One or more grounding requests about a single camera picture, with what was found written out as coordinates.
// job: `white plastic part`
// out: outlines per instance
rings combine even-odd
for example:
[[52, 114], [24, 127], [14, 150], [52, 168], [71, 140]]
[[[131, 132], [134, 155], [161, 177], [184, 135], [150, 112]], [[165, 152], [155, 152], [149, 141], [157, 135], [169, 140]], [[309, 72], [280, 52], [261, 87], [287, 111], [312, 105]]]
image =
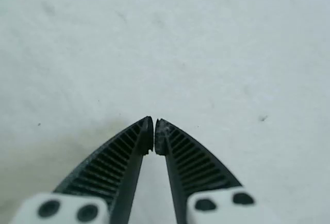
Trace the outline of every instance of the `white plastic part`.
[[[40, 217], [38, 212], [42, 204], [59, 201], [59, 209], [50, 217]], [[86, 205], [97, 207], [96, 217], [88, 222], [78, 220], [78, 211]], [[108, 224], [109, 214], [106, 202], [96, 197], [80, 197], [54, 193], [39, 193], [23, 202], [9, 224]]]
[[[247, 193], [254, 204], [235, 204], [233, 197], [237, 193]], [[214, 210], [202, 211], [195, 208], [198, 200], [208, 199], [216, 205]], [[277, 217], [243, 187], [219, 189], [196, 193], [187, 203], [188, 224], [275, 224], [281, 223]]]

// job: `black hole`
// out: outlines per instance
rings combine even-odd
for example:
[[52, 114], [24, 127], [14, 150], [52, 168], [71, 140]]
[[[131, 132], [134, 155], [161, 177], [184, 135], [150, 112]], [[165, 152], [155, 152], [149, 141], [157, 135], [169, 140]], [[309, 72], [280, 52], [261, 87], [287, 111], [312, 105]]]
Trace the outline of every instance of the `black hole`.
[[88, 204], [79, 209], [77, 218], [80, 222], [89, 222], [96, 218], [97, 213], [97, 206], [93, 204]]
[[211, 210], [215, 210], [216, 208], [217, 208], [216, 204], [207, 198], [197, 200], [195, 204], [195, 209], [201, 211], [211, 211]]
[[38, 210], [38, 215], [42, 218], [48, 218], [55, 215], [60, 208], [58, 200], [50, 200], [43, 203]]
[[247, 193], [236, 193], [233, 196], [233, 203], [250, 205], [250, 204], [254, 204], [254, 199]]

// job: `ridged texture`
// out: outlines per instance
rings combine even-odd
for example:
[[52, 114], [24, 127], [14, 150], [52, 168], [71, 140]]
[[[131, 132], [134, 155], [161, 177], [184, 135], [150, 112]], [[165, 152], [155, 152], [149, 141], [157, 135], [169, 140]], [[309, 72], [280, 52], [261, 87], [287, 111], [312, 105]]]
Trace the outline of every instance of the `ridged texture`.
[[119, 194], [124, 173], [144, 119], [131, 125], [103, 144], [83, 161], [54, 192], [96, 196], [103, 198], [110, 207]]
[[165, 120], [156, 123], [155, 148], [156, 153], [174, 161], [185, 197], [198, 191], [241, 185], [198, 141]]

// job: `black plastic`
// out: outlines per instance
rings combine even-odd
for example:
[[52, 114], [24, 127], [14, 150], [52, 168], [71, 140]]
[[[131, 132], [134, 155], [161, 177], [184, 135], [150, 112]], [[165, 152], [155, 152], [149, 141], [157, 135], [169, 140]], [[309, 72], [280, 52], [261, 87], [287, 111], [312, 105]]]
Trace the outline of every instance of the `black plastic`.
[[155, 151], [166, 156], [178, 224], [187, 223], [186, 205], [191, 194], [241, 186], [212, 153], [190, 135], [163, 119], [156, 123]]
[[54, 192], [101, 197], [110, 222], [127, 224], [143, 155], [153, 149], [153, 138], [152, 119], [145, 117], [94, 151]]

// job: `white background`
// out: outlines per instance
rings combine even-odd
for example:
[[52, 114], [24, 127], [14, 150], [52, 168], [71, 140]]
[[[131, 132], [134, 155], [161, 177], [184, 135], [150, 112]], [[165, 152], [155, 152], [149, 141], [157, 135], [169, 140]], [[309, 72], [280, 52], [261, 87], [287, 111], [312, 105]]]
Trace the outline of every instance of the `white background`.
[[[0, 221], [151, 115], [289, 223], [330, 214], [329, 0], [0, 0]], [[175, 223], [147, 156], [130, 224]]]

